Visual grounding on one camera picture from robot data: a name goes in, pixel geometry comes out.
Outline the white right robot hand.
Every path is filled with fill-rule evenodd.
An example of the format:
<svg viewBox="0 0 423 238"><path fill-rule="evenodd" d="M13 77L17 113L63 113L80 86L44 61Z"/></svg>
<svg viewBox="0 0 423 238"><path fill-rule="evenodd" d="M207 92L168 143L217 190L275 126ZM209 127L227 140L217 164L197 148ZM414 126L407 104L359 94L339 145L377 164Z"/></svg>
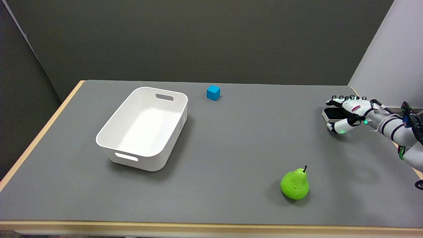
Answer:
<svg viewBox="0 0 423 238"><path fill-rule="evenodd" d="M361 124L366 119L366 115L373 109L373 104L363 99L330 99L326 101L327 106L335 106L346 116L344 119L326 123L332 134L344 134Z"/></svg>

